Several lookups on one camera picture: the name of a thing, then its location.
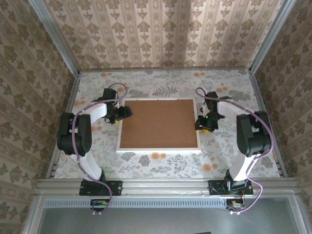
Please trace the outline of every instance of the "cork board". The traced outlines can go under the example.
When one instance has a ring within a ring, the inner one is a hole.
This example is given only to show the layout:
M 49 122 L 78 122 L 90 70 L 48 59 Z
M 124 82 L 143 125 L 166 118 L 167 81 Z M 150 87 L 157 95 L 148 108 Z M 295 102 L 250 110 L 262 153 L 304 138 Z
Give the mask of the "cork board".
M 133 116 L 119 126 L 117 152 L 199 152 L 194 98 L 126 99 Z

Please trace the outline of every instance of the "brown cork board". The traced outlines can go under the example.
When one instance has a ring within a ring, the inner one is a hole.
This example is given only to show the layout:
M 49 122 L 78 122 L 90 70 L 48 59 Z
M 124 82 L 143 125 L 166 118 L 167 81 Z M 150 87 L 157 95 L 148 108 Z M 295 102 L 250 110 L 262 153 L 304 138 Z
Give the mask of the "brown cork board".
M 133 115 L 122 121 L 122 149 L 198 148 L 193 99 L 125 100 Z

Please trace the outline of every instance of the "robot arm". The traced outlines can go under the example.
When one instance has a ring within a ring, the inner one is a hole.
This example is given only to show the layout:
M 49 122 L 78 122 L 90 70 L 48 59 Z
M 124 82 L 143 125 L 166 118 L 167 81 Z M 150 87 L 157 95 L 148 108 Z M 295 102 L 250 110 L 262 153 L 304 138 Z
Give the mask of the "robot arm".
M 210 98 L 231 99 L 230 97 L 218 97 L 216 92 L 205 95 Z M 229 118 L 237 125 L 237 146 L 242 153 L 234 161 L 232 167 L 227 170 L 223 181 L 212 183 L 214 188 L 211 192 L 224 191 L 230 194 L 231 191 L 242 191 L 251 185 L 247 175 L 256 162 L 256 157 L 268 151 L 270 148 L 270 136 L 263 125 L 256 121 L 252 115 L 243 114 L 243 110 L 237 109 L 230 103 L 205 99 L 205 106 L 201 109 L 203 115 L 198 116 L 195 123 L 197 131 L 212 133 L 218 129 L 218 120 Z M 264 111 L 257 111 L 255 114 L 260 117 L 268 126 L 268 115 Z
M 113 89 L 104 89 L 103 96 L 95 101 L 110 100 L 116 97 L 117 92 Z M 80 164 L 84 171 L 95 180 L 105 182 L 104 171 L 97 165 L 91 149 L 92 131 L 91 125 L 100 118 L 104 118 L 108 123 L 114 124 L 124 118 L 132 116 L 131 109 L 127 106 L 116 107 L 117 103 L 107 102 L 92 106 L 79 115 L 75 124 L 75 142 L 80 157 Z M 58 148 L 67 155 L 77 160 L 72 144 L 72 123 L 73 113 L 63 113 L 61 115 L 60 127 L 58 132 Z

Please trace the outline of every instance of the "ventilation grille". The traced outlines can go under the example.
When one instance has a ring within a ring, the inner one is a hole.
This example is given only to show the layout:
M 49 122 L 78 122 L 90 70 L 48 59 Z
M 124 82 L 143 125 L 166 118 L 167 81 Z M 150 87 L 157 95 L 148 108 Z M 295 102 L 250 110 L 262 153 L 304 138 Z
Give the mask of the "ventilation grille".
M 90 198 L 54 198 L 45 201 L 45 208 L 90 208 Z M 225 199 L 131 199 L 114 198 L 111 208 L 223 208 Z

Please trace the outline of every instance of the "white board frame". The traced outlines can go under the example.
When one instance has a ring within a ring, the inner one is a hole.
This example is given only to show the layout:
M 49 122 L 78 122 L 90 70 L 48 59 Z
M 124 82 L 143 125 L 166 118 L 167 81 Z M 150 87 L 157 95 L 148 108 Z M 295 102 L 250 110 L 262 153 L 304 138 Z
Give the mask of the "white board frame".
M 192 100 L 193 106 L 194 106 L 194 115 L 195 120 L 197 119 L 197 107 L 196 107 L 196 98 L 195 97 L 128 97 L 124 98 L 121 101 L 121 105 L 123 106 L 125 101 L 128 100 L 137 100 L 137 101 L 146 101 L 146 100 Z M 197 139 L 197 148 L 120 148 L 120 140 L 121 140 L 121 131 L 122 131 L 122 120 L 119 122 L 119 128 L 118 128 L 118 137 L 117 137 L 117 153 L 128 153 L 128 152 L 134 152 L 134 153 L 200 153 L 200 138 L 199 138 L 199 132 L 196 131 L 196 139 Z

